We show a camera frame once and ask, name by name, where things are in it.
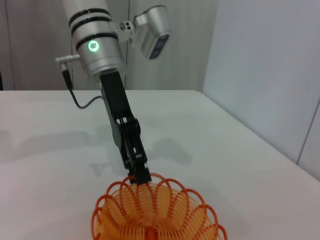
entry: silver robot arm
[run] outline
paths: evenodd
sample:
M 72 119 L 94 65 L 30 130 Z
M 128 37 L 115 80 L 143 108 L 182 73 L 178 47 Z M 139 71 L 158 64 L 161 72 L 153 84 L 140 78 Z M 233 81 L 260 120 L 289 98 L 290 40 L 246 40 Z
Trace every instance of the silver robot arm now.
M 131 183 L 151 181 L 148 159 L 141 142 L 141 129 L 133 116 L 120 74 L 125 74 L 126 62 L 120 42 L 129 41 L 143 56 L 154 60 L 166 45 L 171 25 L 165 6 L 154 6 L 136 16 L 133 22 L 113 22 L 106 0 L 63 0 L 75 48 L 78 54 L 59 57 L 63 78 L 74 102 L 75 95 L 67 63 L 80 61 L 87 78 L 98 77 L 105 108 L 112 127 L 115 144 L 120 150 Z

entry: black cable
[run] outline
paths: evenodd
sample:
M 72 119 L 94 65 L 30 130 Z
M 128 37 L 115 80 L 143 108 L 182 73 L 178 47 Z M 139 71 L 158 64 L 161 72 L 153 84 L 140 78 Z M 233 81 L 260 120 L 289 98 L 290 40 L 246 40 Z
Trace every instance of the black cable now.
M 80 106 L 77 99 L 76 99 L 76 96 L 74 94 L 74 92 L 72 91 L 72 89 L 74 88 L 73 86 L 73 83 L 71 81 L 71 77 L 70 77 L 70 72 L 68 69 L 66 70 L 63 70 L 62 71 L 62 75 L 63 75 L 63 79 L 65 81 L 65 84 L 66 84 L 66 87 L 68 88 L 72 98 L 73 98 L 73 101 L 75 103 L 75 105 L 79 108 L 79 109 L 86 109 L 87 107 L 89 107 L 90 104 L 92 104 L 95 100 L 97 99 L 102 99 L 102 96 L 96 96 L 94 97 L 93 99 L 91 99 L 85 106 Z
M 76 96 L 74 94 L 74 92 L 72 91 L 72 89 L 69 89 L 70 93 L 71 93 L 71 96 L 73 98 L 73 101 L 75 103 L 75 105 L 79 108 L 79 109 L 86 109 L 87 107 L 89 107 L 90 104 L 92 104 L 95 100 L 97 99 L 102 99 L 102 96 L 96 96 L 94 97 L 93 99 L 91 99 L 85 106 L 80 106 L 77 99 L 76 99 Z

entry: table surface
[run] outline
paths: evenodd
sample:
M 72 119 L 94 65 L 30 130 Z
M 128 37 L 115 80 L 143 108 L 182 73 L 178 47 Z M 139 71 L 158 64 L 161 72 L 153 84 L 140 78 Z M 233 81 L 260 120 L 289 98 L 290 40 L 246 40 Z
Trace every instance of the table surface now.
M 203 94 L 127 95 L 150 171 L 197 190 L 230 240 L 319 238 L 320 183 Z M 96 200 L 126 176 L 103 101 L 4 91 L 0 113 L 0 239 L 90 240 Z

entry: green led light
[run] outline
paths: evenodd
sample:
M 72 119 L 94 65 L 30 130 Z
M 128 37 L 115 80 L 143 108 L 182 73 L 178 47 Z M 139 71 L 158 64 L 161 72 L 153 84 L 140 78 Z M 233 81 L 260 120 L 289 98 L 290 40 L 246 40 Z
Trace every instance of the green led light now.
M 89 42 L 88 47 L 91 52 L 96 52 L 99 49 L 99 43 L 97 41 L 92 40 Z

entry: orange wire basket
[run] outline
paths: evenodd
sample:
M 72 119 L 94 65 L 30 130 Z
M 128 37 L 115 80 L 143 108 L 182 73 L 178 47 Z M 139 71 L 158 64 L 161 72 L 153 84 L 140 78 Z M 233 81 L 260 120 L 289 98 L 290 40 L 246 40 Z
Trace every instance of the orange wire basket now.
M 92 214 L 93 240 L 228 240 L 214 209 L 199 193 L 177 180 L 151 176 L 160 182 L 130 185 L 130 176 L 109 186 Z

